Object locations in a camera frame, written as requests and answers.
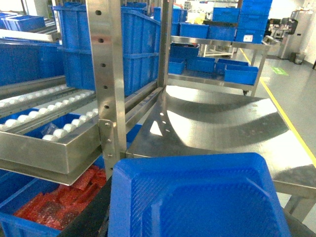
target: metal plate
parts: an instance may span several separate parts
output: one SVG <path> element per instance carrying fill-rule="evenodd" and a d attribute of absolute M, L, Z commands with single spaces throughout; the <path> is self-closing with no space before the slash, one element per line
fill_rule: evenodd
<path fill-rule="evenodd" d="M 316 197 L 316 169 L 270 99 L 168 86 L 128 153 L 262 155 L 277 188 Z"/>

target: white wall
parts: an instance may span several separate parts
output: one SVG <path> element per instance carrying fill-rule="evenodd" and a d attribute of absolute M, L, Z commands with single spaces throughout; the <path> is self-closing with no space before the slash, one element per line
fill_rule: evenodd
<path fill-rule="evenodd" d="M 290 17 L 292 11 L 303 6 L 304 0 L 273 0 L 269 18 L 282 19 Z"/>
<path fill-rule="evenodd" d="M 316 60 L 316 0 L 306 0 L 304 6 L 307 6 L 308 3 L 311 4 L 314 13 L 312 15 L 310 24 L 306 26 L 308 30 L 303 39 L 301 48 L 303 51 L 307 51 L 305 60 L 314 64 Z"/>

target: green floor marking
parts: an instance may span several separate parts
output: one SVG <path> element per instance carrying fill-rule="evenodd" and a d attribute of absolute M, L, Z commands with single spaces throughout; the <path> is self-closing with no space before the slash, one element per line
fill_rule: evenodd
<path fill-rule="evenodd" d="M 283 75 L 283 76 L 288 76 L 288 74 L 286 73 L 285 70 L 283 70 L 282 68 L 275 68 L 275 67 L 272 67 L 272 70 L 278 74 L 278 75 Z"/>

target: label on bin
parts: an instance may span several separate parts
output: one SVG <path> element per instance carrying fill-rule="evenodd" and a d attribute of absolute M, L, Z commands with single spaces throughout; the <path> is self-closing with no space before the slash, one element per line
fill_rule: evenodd
<path fill-rule="evenodd" d="M 243 37 L 244 42 L 252 42 L 253 41 L 253 35 L 245 35 Z"/>

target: blue plastic bin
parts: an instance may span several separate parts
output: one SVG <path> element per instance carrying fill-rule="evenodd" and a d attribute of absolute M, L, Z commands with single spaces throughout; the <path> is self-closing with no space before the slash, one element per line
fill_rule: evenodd
<path fill-rule="evenodd" d="M 249 67 L 249 63 L 247 63 L 247 62 L 219 58 L 217 63 L 215 64 L 215 72 L 219 75 L 224 75 L 226 65 L 237 65 L 237 66 L 248 66 Z"/>
<path fill-rule="evenodd" d="M 63 49 L 63 54 L 67 86 L 95 90 L 91 51 Z M 157 79 L 158 53 L 124 54 L 123 74 L 128 96 Z"/>
<path fill-rule="evenodd" d="M 169 73 L 182 74 L 186 65 L 186 60 L 181 58 L 169 58 Z"/>
<path fill-rule="evenodd" d="M 154 7 L 154 19 L 157 21 L 161 21 L 161 7 Z M 186 10 L 173 8 L 172 12 L 172 22 L 179 23 L 184 22 L 186 19 L 187 13 Z"/>
<path fill-rule="evenodd" d="M 103 158 L 94 163 L 104 168 Z M 40 192 L 46 194 L 58 188 L 58 184 L 40 179 L 33 179 L 24 187 L 0 204 L 0 222 L 6 237 L 56 237 L 61 231 L 13 216 L 23 205 Z"/>
<path fill-rule="evenodd" d="M 119 161 L 109 236 L 291 235 L 265 160 L 249 153 Z"/>
<path fill-rule="evenodd" d="M 6 17 L 15 15 L 17 14 L 11 12 L 0 12 L 0 29 L 6 29 L 5 23 L 3 22 Z"/>
<path fill-rule="evenodd" d="M 207 38 L 211 40 L 235 41 L 236 27 L 209 26 Z"/>
<path fill-rule="evenodd" d="M 212 73 L 214 72 L 215 58 L 196 57 L 188 59 L 187 69 L 191 71 Z"/>
<path fill-rule="evenodd" d="M 42 16 L 15 16 L 4 19 L 12 31 L 32 31 L 45 27 L 44 17 Z"/>
<path fill-rule="evenodd" d="M 238 28 L 246 30 L 266 30 L 269 15 L 245 15 L 239 17 Z"/>
<path fill-rule="evenodd" d="M 257 67 L 227 65 L 224 81 L 254 85 L 258 76 Z"/>
<path fill-rule="evenodd" d="M 237 28 L 235 41 L 245 43 L 261 43 L 265 35 L 265 30 L 245 30 Z"/>
<path fill-rule="evenodd" d="M 272 0 L 245 0 L 242 2 L 241 14 L 268 15 L 271 9 Z"/>
<path fill-rule="evenodd" d="M 215 7 L 213 11 L 213 21 L 237 23 L 240 8 Z"/>
<path fill-rule="evenodd" d="M 206 39 L 208 25 L 180 23 L 180 36 Z"/>
<path fill-rule="evenodd" d="M 193 46 L 191 44 L 171 44 L 170 47 L 170 57 L 171 58 L 195 58 L 198 55 L 198 46 Z"/>

